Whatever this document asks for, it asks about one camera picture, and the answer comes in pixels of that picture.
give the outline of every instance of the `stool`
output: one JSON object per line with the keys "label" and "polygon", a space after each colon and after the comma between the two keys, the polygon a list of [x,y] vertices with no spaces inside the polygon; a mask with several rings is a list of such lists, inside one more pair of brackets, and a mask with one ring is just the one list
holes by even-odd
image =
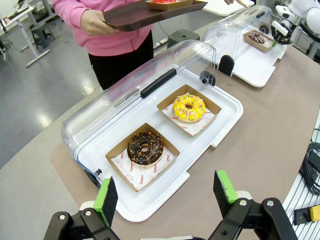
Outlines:
{"label": "stool", "polygon": [[168,36],[168,43],[166,48],[171,48],[173,45],[185,40],[200,40],[199,34],[185,29],[180,29]]}
{"label": "stool", "polygon": [[39,23],[31,28],[31,33],[36,49],[39,49],[39,45],[45,49],[49,46],[51,41],[56,40],[54,34],[45,22]]}

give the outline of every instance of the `sleeve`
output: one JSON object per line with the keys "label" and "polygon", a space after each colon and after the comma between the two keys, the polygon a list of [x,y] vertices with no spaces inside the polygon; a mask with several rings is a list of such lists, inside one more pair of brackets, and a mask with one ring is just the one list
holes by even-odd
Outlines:
{"label": "sleeve", "polygon": [[52,6],[56,14],[72,28],[81,28],[81,16],[85,10],[90,9],[77,0],[53,0]]}

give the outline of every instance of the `pink jacket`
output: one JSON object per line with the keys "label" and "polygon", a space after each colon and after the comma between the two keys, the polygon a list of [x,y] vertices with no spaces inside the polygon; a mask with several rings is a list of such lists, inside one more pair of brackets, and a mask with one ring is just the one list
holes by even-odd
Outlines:
{"label": "pink jacket", "polygon": [[119,31],[115,34],[89,36],[81,29],[80,19],[87,9],[105,12],[114,7],[135,2],[136,0],[53,0],[55,12],[73,29],[76,43],[86,47],[94,56],[115,56],[136,50],[146,39],[151,26],[135,31]]}

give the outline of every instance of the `yellow icing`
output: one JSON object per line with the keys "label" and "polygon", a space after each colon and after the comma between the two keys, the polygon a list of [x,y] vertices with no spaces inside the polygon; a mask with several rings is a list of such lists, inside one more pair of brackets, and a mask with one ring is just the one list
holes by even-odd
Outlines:
{"label": "yellow icing", "polygon": [[173,112],[181,121],[194,123],[203,117],[206,112],[206,106],[205,102],[200,97],[185,94],[178,96],[174,100]]}

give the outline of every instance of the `gray concrete floor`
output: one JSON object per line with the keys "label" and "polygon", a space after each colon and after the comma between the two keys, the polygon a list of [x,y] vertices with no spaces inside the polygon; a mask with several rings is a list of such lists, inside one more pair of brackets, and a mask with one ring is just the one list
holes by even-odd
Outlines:
{"label": "gray concrete floor", "polygon": [[[167,34],[178,29],[194,31],[218,18],[197,11],[164,20],[161,26]],[[29,25],[26,21],[24,28],[31,35]],[[26,45],[20,30],[1,37],[14,46],[6,52],[6,62],[0,58],[0,169],[43,129],[100,87],[88,54],[76,45],[72,30],[60,19],[50,28],[56,36],[49,46],[51,52],[29,68],[25,66],[33,58],[31,51],[18,51]],[[158,23],[152,33],[154,43],[167,37]]]}

